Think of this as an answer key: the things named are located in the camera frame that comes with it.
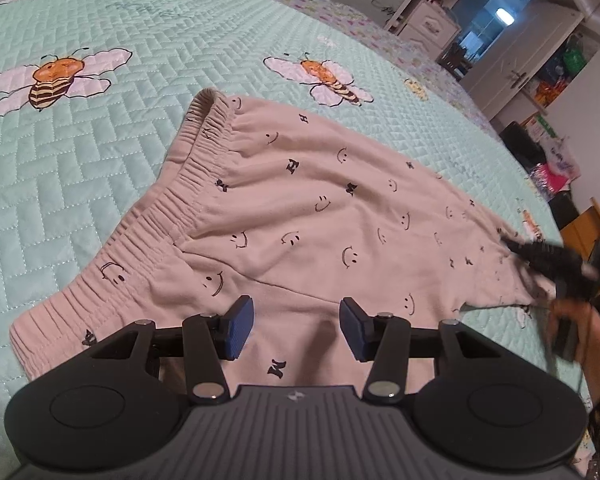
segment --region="pink shorts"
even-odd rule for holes
[[[158,181],[93,261],[21,314],[11,342],[38,377],[136,319],[179,326],[241,295],[255,320],[229,386],[364,383],[338,326],[352,296],[433,328],[474,306],[529,304],[500,218],[439,175],[298,108],[201,91]],[[410,365],[408,387],[432,376]]]

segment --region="drawer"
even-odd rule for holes
[[[398,38],[401,40],[413,41],[413,43],[417,44],[431,59],[437,59],[438,56],[442,54],[442,47],[437,46],[431,40],[425,38],[413,27],[410,27],[409,23],[407,23],[400,34],[398,34]]]
[[[436,12],[436,9],[426,1],[416,7],[413,14],[409,16],[408,23],[440,49],[445,48],[460,30],[458,25]]]

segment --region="human hand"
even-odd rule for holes
[[[600,402],[600,314],[589,303],[578,300],[555,300],[549,314],[548,336],[553,341],[558,318],[568,318],[578,326],[576,361],[582,365],[591,400]]]

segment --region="quilted bedspread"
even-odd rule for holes
[[[460,110],[465,117],[499,139],[493,127],[453,76],[432,60],[414,41],[404,41],[383,30],[368,16],[333,0],[276,0],[355,38],[398,68],[407,70],[428,90]],[[387,9],[387,19],[393,9]]]
[[[322,105],[267,57],[334,60],[341,83],[373,102]],[[26,382],[8,326],[90,261],[155,181],[184,111],[208,86],[339,121],[417,158],[521,232],[528,211],[559,239],[499,143],[413,75],[273,0],[0,0],[0,478],[17,464],[2,414]],[[521,312],[487,309],[464,321],[548,368],[537,316]],[[577,386],[576,368],[558,364],[556,373]]]

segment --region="white cabinet door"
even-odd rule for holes
[[[516,17],[461,85],[489,120],[542,68],[583,15],[555,4],[531,3]]]

